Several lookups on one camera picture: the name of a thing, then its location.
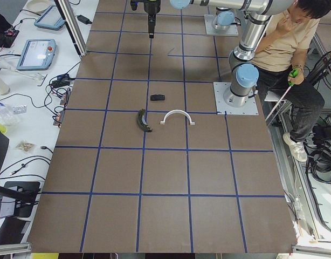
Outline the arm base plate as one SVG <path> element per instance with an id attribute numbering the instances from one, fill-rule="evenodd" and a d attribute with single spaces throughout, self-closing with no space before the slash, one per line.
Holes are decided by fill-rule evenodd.
<path id="1" fill-rule="evenodd" d="M 235 24 L 221 26 L 218 24 L 218 16 L 204 15 L 206 35 L 209 36 L 227 36 L 237 37 L 239 35 L 238 28 Z"/>
<path id="2" fill-rule="evenodd" d="M 259 115 L 253 88 L 244 97 L 235 96 L 230 82 L 214 82 L 216 113 L 218 115 Z"/>

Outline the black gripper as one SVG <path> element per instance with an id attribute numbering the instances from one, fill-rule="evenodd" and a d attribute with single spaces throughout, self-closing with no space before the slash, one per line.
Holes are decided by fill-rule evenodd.
<path id="1" fill-rule="evenodd" d="M 161 1 L 160 0 L 130 0 L 130 6 L 133 11 L 136 11 L 138 4 L 143 3 L 144 11 L 148 15 L 148 33 L 149 38 L 154 38 L 155 25 L 156 25 L 156 14 L 161 10 Z"/>

